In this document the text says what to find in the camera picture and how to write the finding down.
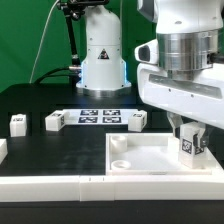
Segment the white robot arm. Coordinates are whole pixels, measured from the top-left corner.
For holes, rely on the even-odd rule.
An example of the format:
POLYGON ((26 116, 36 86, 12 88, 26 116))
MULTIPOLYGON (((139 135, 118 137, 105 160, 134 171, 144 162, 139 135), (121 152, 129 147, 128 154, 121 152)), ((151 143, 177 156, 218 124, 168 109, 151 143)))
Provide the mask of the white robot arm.
POLYGON ((87 0, 79 87, 134 84, 144 103, 224 129, 223 13, 224 0, 87 0))

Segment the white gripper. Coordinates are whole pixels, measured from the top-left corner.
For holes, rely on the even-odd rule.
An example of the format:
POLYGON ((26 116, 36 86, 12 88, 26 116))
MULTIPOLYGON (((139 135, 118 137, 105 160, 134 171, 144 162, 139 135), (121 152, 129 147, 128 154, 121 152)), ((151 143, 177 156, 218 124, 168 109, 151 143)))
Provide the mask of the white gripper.
POLYGON ((197 71, 193 81, 176 81, 168 78, 165 70, 140 63, 137 80, 139 95, 145 104, 169 111, 167 118, 174 137, 179 137, 181 116, 202 122, 198 124, 199 148, 209 143, 205 124, 224 129, 223 64, 215 63, 210 69, 197 71))

